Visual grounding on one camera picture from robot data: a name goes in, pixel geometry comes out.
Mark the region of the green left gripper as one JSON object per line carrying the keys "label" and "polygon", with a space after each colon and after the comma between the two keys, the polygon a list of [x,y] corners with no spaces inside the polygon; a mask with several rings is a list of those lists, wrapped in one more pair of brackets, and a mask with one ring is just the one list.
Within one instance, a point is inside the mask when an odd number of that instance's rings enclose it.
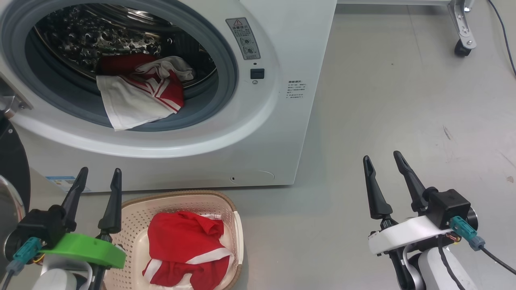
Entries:
{"label": "green left gripper", "polygon": [[[76,211],[85,189],[89,170],[83,167],[63,200],[63,225],[67,232],[76,230]],[[98,222],[101,235],[117,234],[122,227],[122,172],[115,169],[110,184],[111,194],[102,219]],[[59,255],[77,261],[92,263],[108,268],[124,268],[127,254],[111,242],[83,234],[66,233],[53,247],[45,246],[40,250],[46,257]]]}

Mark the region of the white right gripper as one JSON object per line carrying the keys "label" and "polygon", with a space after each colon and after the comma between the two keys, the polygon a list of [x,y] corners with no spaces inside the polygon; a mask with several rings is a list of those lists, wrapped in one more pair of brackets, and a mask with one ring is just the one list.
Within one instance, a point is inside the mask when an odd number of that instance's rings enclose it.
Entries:
{"label": "white right gripper", "polygon": [[[394,151],[393,156],[399,172],[405,178],[412,200],[411,209],[414,212],[425,212],[428,202],[424,200],[422,194],[426,188],[400,151]],[[389,218],[393,210],[381,192],[376,180],[375,168],[367,155],[363,157],[363,167],[370,217],[375,220]],[[368,247],[372,254],[377,255],[452,231],[450,228],[439,229],[427,216],[414,217],[372,233],[368,237]]]}

